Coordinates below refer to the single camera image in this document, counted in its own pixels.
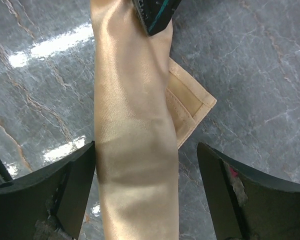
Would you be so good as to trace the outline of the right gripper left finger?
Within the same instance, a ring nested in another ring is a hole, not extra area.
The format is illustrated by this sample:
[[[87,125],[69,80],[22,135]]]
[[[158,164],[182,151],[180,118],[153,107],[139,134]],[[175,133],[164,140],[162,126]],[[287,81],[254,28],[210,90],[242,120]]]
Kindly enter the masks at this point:
[[[95,168],[93,141],[17,179],[0,159],[0,240],[77,240]]]

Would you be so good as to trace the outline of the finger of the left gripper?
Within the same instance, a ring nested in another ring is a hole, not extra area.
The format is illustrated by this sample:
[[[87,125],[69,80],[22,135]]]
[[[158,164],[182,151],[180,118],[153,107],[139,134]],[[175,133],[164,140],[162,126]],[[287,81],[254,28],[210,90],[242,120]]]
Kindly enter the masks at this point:
[[[132,0],[132,3],[146,34],[154,36],[166,29],[181,0]]]

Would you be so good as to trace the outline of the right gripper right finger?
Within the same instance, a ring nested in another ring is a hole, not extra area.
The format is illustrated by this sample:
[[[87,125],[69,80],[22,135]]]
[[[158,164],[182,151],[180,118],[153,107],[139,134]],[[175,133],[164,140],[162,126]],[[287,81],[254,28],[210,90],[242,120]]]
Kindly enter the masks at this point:
[[[300,184],[234,160],[205,143],[199,170],[218,240],[300,240]]]

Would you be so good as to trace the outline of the peach satin napkin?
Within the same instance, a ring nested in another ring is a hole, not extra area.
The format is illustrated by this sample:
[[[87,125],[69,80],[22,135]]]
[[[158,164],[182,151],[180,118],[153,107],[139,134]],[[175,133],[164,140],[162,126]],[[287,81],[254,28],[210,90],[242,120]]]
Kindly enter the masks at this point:
[[[130,0],[93,0],[94,134],[107,240],[179,237],[179,147],[216,99],[147,36]]]

